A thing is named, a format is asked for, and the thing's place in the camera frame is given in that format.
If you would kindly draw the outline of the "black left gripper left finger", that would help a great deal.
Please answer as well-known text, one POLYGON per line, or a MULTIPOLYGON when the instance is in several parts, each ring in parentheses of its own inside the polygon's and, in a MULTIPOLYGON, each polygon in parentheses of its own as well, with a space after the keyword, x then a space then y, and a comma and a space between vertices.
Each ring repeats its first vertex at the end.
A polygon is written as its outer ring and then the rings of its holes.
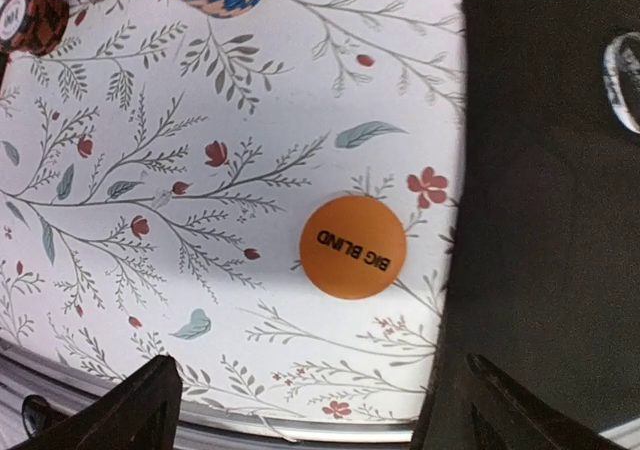
POLYGON ((156 356, 93 404, 66 417, 29 396, 23 421, 40 414, 21 449, 172 449, 181 405, 176 361, 156 356))

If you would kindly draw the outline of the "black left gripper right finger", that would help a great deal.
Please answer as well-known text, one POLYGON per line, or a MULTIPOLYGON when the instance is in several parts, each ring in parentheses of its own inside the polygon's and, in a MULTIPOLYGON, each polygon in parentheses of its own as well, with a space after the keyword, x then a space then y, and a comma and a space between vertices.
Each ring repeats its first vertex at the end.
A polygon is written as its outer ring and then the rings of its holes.
POLYGON ((619 449, 553 409, 480 354, 469 354, 465 382, 467 449, 619 449))

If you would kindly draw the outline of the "black dealer button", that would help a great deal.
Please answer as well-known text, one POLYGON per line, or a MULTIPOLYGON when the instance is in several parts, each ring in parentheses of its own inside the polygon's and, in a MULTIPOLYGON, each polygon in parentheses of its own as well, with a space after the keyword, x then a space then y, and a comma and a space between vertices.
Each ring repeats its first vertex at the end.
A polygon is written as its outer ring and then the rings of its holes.
POLYGON ((639 33, 614 37, 602 60, 603 83, 609 104, 620 123, 639 134, 639 33))

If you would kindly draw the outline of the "orange big blind button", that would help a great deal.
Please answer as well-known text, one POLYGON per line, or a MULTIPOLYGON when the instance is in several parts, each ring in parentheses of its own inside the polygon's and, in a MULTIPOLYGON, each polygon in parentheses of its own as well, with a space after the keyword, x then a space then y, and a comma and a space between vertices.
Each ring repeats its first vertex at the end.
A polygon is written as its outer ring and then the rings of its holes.
POLYGON ((306 277, 322 292, 361 300, 380 294, 399 276, 408 252, 398 217, 368 196, 342 196, 319 207, 299 241, 306 277))

